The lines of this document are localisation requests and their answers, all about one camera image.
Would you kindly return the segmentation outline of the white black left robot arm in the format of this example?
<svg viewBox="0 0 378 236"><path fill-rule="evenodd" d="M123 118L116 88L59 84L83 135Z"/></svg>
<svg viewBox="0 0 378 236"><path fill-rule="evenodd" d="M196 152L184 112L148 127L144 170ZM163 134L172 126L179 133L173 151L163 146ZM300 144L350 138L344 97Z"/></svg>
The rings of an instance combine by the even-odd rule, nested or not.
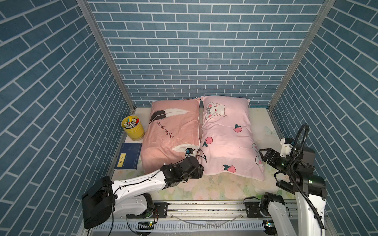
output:
<svg viewBox="0 0 378 236"><path fill-rule="evenodd" d="M103 177L82 195L84 227L94 228L110 216L149 215L155 209L151 192L176 187L189 179L200 179L203 172L204 167L197 158L188 156L129 180L112 181L109 176Z"/></svg>

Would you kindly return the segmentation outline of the light pink cartoon pillow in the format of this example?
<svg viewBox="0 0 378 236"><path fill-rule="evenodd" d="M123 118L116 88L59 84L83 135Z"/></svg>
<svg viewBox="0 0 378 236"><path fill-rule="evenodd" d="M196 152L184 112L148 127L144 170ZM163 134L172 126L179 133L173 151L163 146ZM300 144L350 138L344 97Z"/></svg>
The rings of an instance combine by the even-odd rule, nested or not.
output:
<svg viewBox="0 0 378 236"><path fill-rule="evenodd" d="M201 151L204 175L231 173L258 181L264 165L253 140L247 98L203 96Z"/></svg>

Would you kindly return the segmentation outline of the salmon pink feather pillow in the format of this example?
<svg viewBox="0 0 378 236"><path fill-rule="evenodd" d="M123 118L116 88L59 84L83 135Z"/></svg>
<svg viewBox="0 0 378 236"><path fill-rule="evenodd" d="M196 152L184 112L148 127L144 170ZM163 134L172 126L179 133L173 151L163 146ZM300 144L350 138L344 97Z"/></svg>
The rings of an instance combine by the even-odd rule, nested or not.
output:
<svg viewBox="0 0 378 236"><path fill-rule="evenodd" d="M199 106L198 97L152 103L140 153L145 174L184 159L188 148L199 148Z"/></svg>

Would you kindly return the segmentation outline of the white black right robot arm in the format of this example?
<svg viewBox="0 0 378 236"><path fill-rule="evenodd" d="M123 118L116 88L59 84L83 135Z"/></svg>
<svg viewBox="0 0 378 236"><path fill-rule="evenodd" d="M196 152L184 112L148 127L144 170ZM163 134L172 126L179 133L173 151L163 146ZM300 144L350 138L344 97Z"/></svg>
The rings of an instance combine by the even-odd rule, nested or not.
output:
<svg viewBox="0 0 378 236"><path fill-rule="evenodd" d="M298 230L291 221L289 207L282 196L266 192L261 198L243 200L248 218L263 218L264 232L269 236L324 236L326 184L314 175L315 151L308 147L284 144L281 152L272 148L259 150L262 161L289 180L276 181L278 188L295 195Z"/></svg>

